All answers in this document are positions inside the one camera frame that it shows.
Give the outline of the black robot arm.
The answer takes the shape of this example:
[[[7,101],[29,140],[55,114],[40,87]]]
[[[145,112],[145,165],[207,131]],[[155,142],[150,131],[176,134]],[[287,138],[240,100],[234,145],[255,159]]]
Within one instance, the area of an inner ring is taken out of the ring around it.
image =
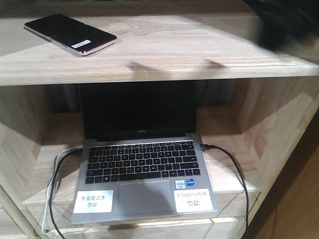
[[[319,34],[317,0],[245,0],[261,19],[257,44],[276,51],[289,40]]]

